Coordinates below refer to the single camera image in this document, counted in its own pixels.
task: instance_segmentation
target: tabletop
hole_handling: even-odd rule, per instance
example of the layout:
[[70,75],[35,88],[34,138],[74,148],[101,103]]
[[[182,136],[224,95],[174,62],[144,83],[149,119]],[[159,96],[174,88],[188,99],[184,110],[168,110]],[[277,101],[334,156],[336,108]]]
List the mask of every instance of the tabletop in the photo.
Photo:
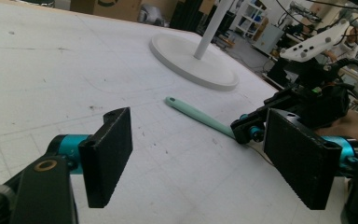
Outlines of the tabletop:
[[342,178],[326,209],[310,211],[251,147],[164,103],[175,97],[229,125],[275,90],[212,45],[239,85],[192,83],[153,56],[148,44],[161,33],[200,42],[168,28],[0,1],[0,184],[54,136],[93,134],[104,113],[129,106],[133,152],[111,202],[89,209],[83,177],[71,176],[80,223],[340,223]]

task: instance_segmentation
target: white table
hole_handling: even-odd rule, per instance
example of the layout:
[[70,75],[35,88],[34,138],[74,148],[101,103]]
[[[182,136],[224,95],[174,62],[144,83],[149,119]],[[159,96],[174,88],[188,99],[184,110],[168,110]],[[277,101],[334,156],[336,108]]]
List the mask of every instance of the white table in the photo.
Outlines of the white table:
[[213,91],[176,75],[151,53],[160,33],[185,32],[0,2],[0,184],[41,156],[60,133],[94,133],[105,112],[131,107],[133,152],[112,201],[89,209],[72,182],[80,223],[340,223],[344,184],[310,211],[278,171],[166,106],[173,96],[229,125],[275,90],[213,46],[239,76]]

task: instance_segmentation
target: white pole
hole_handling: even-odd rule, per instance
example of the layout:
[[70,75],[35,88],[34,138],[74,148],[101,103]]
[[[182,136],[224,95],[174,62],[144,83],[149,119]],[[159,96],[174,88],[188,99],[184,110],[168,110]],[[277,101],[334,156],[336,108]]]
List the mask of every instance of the white pole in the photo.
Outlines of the white pole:
[[228,11],[230,4],[233,1],[234,0],[223,0],[217,7],[217,10],[215,11],[211,19],[211,22],[209,23],[208,28],[206,28],[205,34],[201,39],[199,46],[197,47],[196,53],[194,54],[194,57],[196,59],[200,60],[202,58],[203,54],[209,46],[209,43],[211,43],[211,40],[216,33],[217,28],[219,28],[220,22],[225,17],[226,12]]

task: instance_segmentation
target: white round base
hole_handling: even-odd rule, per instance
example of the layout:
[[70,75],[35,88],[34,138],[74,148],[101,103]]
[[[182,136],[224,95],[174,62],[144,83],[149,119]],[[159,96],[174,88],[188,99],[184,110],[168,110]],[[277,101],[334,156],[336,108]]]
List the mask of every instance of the white round base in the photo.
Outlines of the white round base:
[[239,78],[213,52],[206,50],[199,60],[194,57],[197,44],[176,35],[155,35],[150,42],[153,54],[178,75],[201,86],[232,91]]

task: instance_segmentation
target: white stand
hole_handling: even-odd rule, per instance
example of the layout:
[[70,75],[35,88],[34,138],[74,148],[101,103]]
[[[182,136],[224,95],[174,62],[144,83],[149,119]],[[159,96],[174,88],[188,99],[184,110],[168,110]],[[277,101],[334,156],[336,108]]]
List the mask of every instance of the white stand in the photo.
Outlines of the white stand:
[[207,50],[232,1],[220,3],[198,47],[182,37],[161,34],[150,42],[153,54],[173,72],[201,86],[218,91],[234,90],[239,83],[238,76],[219,56]]

